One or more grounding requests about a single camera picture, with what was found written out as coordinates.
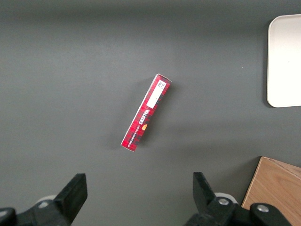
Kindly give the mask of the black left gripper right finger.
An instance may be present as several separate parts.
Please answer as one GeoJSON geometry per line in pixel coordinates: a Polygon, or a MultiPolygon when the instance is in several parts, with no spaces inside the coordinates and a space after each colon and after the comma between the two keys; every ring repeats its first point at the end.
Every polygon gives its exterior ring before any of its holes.
{"type": "Polygon", "coordinates": [[[253,203],[244,209],[230,198],[216,196],[201,172],[193,173],[193,199],[198,213],[187,226],[290,226],[291,223],[276,207],[253,203]]]}

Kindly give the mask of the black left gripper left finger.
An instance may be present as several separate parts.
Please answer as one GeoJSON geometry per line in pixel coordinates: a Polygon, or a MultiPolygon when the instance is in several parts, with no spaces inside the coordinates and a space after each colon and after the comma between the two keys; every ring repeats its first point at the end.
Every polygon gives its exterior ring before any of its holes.
{"type": "Polygon", "coordinates": [[[86,175],[78,173],[54,199],[39,201],[19,214],[14,208],[1,208],[0,224],[2,226],[70,226],[86,199],[86,175]]]}

